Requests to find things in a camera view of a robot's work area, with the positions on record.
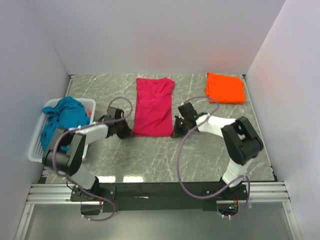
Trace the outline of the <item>pink t shirt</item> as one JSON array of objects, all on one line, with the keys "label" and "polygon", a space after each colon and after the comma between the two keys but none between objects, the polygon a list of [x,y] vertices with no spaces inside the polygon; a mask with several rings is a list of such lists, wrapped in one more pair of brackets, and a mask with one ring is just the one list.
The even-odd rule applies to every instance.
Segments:
[{"label": "pink t shirt", "polygon": [[133,134],[136,137],[169,137],[173,132],[172,92],[175,82],[161,79],[136,79],[136,104]]}]

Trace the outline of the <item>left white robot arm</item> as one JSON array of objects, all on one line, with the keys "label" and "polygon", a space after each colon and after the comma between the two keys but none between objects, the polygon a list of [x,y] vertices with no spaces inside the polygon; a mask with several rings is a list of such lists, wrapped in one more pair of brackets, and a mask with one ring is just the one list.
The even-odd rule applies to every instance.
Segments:
[{"label": "left white robot arm", "polygon": [[82,195],[88,201],[102,197],[104,191],[98,177],[83,165],[85,147],[113,135],[117,135],[119,139],[131,137],[133,133],[124,116],[122,109],[110,106],[106,114],[88,128],[56,128],[42,157],[42,163],[77,183],[80,186],[77,189],[82,188]]}]

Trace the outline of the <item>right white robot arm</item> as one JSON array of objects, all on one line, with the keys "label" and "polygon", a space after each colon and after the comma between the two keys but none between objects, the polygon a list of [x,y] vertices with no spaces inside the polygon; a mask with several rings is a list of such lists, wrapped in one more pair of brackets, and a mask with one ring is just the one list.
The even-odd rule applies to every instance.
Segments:
[{"label": "right white robot arm", "polygon": [[[183,137],[176,160],[176,172],[180,186],[186,194],[206,200],[221,195],[226,200],[232,199],[241,192],[243,179],[252,160],[264,149],[264,144],[251,122],[244,116],[222,118],[213,116],[213,113],[197,113],[190,102],[178,107],[179,115],[175,117],[172,135]],[[213,134],[223,138],[227,153],[230,157],[228,166],[220,178],[219,190],[210,195],[195,195],[185,186],[180,175],[180,157],[183,145],[191,133]]]}]

